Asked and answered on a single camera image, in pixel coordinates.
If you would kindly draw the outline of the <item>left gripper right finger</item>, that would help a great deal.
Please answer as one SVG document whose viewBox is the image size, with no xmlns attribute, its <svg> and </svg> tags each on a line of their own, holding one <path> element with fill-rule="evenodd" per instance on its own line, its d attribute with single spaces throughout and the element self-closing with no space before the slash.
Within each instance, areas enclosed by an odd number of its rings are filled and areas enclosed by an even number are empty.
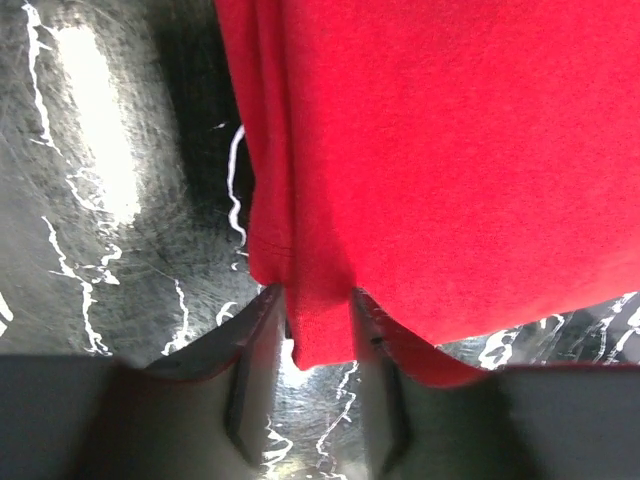
<svg viewBox="0 0 640 480">
<path fill-rule="evenodd" d="M 364 290 L 351 294 L 361 366 L 365 445 L 374 475 L 470 475 L 484 462 L 473 431 L 484 421 L 488 374 L 438 350 Z"/>
</svg>

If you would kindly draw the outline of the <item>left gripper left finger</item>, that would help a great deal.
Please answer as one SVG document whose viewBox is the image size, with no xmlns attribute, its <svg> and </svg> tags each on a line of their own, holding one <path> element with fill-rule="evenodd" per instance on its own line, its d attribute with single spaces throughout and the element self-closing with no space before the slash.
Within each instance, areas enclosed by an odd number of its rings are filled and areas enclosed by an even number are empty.
<svg viewBox="0 0 640 480">
<path fill-rule="evenodd" d="M 178 381 L 219 379 L 228 372 L 222 428 L 244 461 L 257 468 L 274 402 L 284 330 L 283 288 L 270 285 L 233 319 L 146 370 Z"/>
</svg>

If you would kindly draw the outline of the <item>red t-shirt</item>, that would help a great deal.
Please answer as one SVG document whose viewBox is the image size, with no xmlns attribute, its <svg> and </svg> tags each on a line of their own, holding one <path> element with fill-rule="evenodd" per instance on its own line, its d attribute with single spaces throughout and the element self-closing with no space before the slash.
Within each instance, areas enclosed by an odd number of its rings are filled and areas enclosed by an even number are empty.
<svg viewBox="0 0 640 480">
<path fill-rule="evenodd" d="M 433 344 L 639 287 L 635 1 L 219 1 L 252 276 L 296 365 L 360 287 Z"/>
</svg>

